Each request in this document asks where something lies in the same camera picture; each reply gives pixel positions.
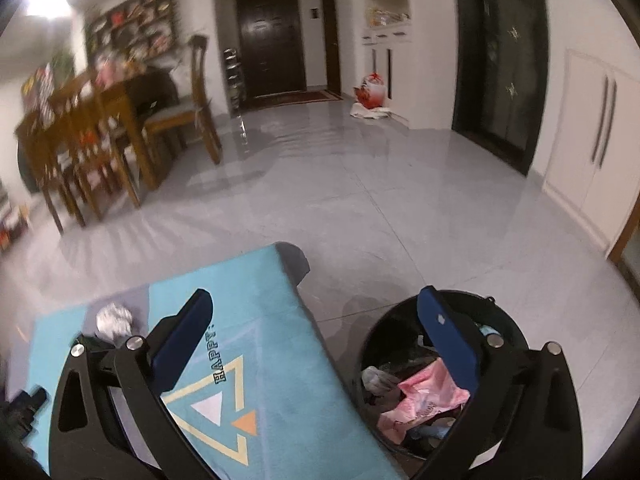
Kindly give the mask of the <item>small shelf with boxes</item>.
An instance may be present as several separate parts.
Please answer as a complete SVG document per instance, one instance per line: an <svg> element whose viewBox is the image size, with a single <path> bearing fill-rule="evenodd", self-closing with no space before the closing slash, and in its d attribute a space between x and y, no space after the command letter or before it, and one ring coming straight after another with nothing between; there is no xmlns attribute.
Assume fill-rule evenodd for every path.
<svg viewBox="0 0 640 480"><path fill-rule="evenodd" d="M7 252L28 230L28 209L12 203L3 183L0 183L0 249Z"/></svg>

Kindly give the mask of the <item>wooden dining table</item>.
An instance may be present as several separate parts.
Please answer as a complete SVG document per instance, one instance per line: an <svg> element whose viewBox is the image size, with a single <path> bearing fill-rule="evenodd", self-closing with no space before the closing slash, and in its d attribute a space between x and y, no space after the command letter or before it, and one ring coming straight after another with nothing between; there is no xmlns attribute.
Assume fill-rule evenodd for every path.
<svg viewBox="0 0 640 480"><path fill-rule="evenodd" d="M143 182L149 191L155 191L164 176L160 164L152 159L152 152L143 136L144 114L153 103L158 106L178 102L177 87L168 68L151 68L144 74L117 81L106 89L92 90L87 82L80 90L80 105L90 122L116 119L125 129L136 154Z"/></svg>

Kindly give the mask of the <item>pink plastic wrapper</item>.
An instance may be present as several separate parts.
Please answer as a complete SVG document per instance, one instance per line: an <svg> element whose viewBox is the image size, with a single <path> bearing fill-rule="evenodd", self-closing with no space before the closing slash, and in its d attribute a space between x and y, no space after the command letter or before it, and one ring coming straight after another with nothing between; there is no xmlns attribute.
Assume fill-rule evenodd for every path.
<svg viewBox="0 0 640 480"><path fill-rule="evenodd" d="M469 401L468 390L459 388L442 358L398 385L404 394L396 408L378 416L376 429L393 444L401 444L407 432Z"/></svg>

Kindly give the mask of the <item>black round trash bin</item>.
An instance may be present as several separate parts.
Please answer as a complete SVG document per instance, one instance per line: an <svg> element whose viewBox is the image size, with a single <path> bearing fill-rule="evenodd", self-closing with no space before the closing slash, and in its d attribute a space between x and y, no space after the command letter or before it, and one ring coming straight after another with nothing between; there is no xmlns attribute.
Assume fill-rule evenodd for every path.
<svg viewBox="0 0 640 480"><path fill-rule="evenodd" d="M452 310L462 313L480 326L496 330L512 347L526 350L528 343L516 323L495 303L492 297L482 297L462 290L443 290L442 296ZM405 380L435 361L438 353L418 318L416 297L401 301L386 312L369 330L356 361L356 371L372 366L381 372ZM382 396L370 392L360 377L354 380L354 400L366 425L389 450L415 460L427 460L435 451L435 441L404 437L395 443L378 430L378 418L394 408L404 395L396 390Z"/></svg>

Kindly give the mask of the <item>red white gift bag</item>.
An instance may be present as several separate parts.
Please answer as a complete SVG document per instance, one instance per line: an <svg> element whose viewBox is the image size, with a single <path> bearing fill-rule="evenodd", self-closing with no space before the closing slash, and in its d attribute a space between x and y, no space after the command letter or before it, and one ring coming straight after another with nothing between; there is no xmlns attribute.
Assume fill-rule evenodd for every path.
<svg viewBox="0 0 640 480"><path fill-rule="evenodd" d="M379 120L390 117L392 112L385 105L387 88L378 73L370 73L362 78L361 84L354 88L355 102L349 115L352 118Z"/></svg>

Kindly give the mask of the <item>light blue face mask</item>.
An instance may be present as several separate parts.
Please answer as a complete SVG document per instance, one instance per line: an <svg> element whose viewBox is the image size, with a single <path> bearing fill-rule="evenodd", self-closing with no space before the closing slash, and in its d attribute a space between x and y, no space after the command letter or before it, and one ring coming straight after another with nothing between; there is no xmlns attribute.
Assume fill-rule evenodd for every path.
<svg viewBox="0 0 640 480"><path fill-rule="evenodd" d="M424 424L410 429L408 436L413 441L427 440L432 448L437 448L455 422L454 417L442 417L434 420L431 425Z"/></svg>

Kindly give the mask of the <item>white plastic bag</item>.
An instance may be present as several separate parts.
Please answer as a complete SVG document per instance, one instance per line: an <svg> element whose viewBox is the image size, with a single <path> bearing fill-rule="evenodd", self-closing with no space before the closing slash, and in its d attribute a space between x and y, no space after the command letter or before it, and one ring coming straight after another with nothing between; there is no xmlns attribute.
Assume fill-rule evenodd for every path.
<svg viewBox="0 0 640 480"><path fill-rule="evenodd" d="M364 390L372 396L385 396L394 391L400 380L385 370L379 370L375 366L368 366L360 374Z"/></svg>
<svg viewBox="0 0 640 480"><path fill-rule="evenodd" d="M118 346L132 336L134 315L117 302L102 307L96 314L96 336Z"/></svg>

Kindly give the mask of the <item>blue patterned rug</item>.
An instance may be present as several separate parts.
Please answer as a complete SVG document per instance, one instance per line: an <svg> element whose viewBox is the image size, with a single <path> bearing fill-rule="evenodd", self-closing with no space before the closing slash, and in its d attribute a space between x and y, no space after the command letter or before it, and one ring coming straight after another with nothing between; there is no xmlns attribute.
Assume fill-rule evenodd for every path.
<svg viewBox="0 0 640 480"><path fill-rule="evenodd" d="M298 247L278 243L115 298L134 314L132 336L145 337L197 289L212 297L208 329L175 388L160 398L213 479L400 477L357 414L299 297L308 270ZM96 336L98 311L93 303L38 318L29 342L14 347L10 389L48 393L28 445L51 479L56 388L76 338L106 342ZM134 454L154 463L124 395L113 388L110 396Z"/></svg>

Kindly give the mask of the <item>dark entrance door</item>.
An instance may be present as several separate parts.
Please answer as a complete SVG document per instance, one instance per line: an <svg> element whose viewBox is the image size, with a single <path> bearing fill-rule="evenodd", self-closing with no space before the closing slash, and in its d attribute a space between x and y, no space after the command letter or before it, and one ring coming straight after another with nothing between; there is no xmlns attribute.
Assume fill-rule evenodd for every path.
<svg viewBox="0 0 640 480"><path fill-rule="evenodd" d="M305 90L298 0L235 0L235 5L248 96Z"/></svg>

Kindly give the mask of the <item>wall display shelf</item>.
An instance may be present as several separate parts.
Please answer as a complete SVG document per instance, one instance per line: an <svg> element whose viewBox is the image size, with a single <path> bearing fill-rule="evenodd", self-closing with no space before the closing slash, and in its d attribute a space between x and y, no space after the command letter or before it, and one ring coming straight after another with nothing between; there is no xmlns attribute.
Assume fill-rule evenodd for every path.
<svg viewBox="0 0 640 480"><path fill-rule="evenodd" d="M126 0L85 24L89 65L109 53L150 62L178 47L177 0Z"/></svg>

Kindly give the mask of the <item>metal shoe rack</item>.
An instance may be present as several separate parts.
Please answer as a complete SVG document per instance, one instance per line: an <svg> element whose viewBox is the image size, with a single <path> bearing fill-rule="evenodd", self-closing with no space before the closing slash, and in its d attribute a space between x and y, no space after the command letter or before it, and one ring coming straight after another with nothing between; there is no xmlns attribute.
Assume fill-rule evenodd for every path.
<svg viewBox="0 0 640 480"><path fill-rule="evenodd" d="M227 94L232 117L239 116L246 100L245 81L241 59L235 48L224 49L224 73L227 81Z"/></svg>

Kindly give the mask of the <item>white shoe cabinet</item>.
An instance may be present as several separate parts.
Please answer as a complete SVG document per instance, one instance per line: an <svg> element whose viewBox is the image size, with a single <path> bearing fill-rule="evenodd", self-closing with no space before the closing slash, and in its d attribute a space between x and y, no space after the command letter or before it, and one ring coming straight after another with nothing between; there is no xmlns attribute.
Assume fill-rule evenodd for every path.
<svg viewBox="0 0 640 480"><path fill-rule="evenodd" d="M449 129L458 73L457 0L359 0L364 72L385 84L385 106L410 129Z"/></svg>

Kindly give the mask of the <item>wooden dining chair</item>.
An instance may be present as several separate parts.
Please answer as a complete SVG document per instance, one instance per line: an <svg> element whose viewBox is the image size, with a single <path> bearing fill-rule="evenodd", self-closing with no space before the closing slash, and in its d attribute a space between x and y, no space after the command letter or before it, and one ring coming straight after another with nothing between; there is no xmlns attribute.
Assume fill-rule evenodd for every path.
<svg viewBox="0 0 640 480"><path fill-rule="evenodd" d="M86 222L70 188L70 182L58 163L58 146L53 142L52 136L49 136L49 131L50 129L43 127L40 111L32 110L18 124L15 134L38 191L42 194L58 232L63 234L64 228L52 200L53 193L58 194L67 212L80 226L85 226Z"/></svg>
<svg viewBox="0 0 640 480"><path fill-rule="evenodd" d="M96 70L87 68L67 81L49 96L48 103L64 131L73 182L96 218L101 219L102 214L89 181L93 174L107 192L124 188L130 202L139 208L141 198L125 155L130 143L127 131L107 114Z"/></svg>
<svg viewBox="0 0 640 480"><path fill-rule="evenodd" d="M143 128L148 136L156 136L165 131L192 124L203 140L209 157L215 165L218 165L221 162L222 144L213 120L205 84L205 55L208 38L203 35L193 35L188 41L188 46L191 53L192 93L190 98L153 113L144 122Z"/></svg>

